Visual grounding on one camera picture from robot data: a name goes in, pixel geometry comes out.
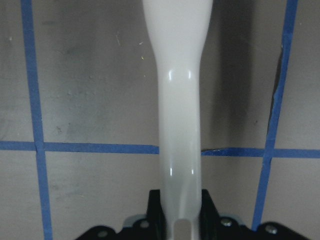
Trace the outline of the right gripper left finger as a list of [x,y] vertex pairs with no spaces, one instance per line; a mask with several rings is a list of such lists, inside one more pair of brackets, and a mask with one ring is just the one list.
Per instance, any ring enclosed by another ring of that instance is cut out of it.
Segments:
[[152,189],[149,191],[146,218],[149,222],[149,228],[153,239],[166,240],[167,223],[161,205],[159,189]]

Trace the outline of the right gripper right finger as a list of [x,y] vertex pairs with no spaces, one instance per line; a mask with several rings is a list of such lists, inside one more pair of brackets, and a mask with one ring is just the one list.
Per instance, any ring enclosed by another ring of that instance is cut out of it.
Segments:
[[199,234],[201,240],[217,240],[220,215],[207,189],[201,190]]

